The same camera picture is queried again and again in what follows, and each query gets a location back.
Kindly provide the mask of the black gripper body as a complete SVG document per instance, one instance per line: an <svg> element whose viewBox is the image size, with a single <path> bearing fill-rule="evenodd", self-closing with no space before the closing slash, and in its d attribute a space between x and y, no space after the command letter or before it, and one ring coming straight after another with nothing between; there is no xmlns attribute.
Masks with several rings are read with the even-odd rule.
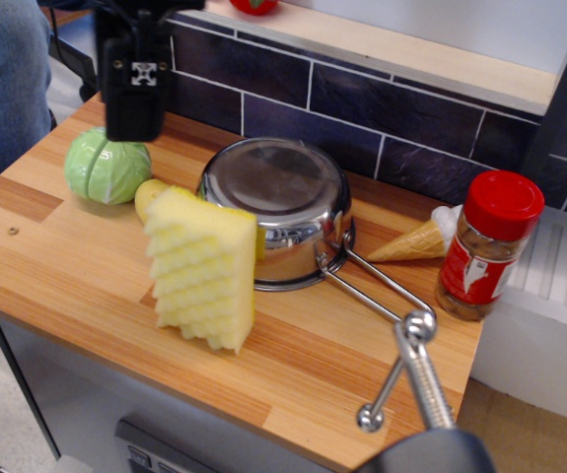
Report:
<svg viewBox="0 0 567 473"><path fill-rule="evenodd" d="M163 21L174 12L199 11L204 6L202 0L94 1L96 41L101 44L139 33L154 38Z"/></svg>

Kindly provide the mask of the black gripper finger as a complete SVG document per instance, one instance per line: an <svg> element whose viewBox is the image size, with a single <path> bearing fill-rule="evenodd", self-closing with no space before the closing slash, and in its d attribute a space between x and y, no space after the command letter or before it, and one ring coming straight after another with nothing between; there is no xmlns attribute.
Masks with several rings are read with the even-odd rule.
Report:
<svg viewBox="0 0 567 473"><path fill-rule="evenodd" d="M163 129L171 78L171 49L157 43L138 58L127 37L101 46L100 85L106 135L114 142L152 142Z"/></svg>

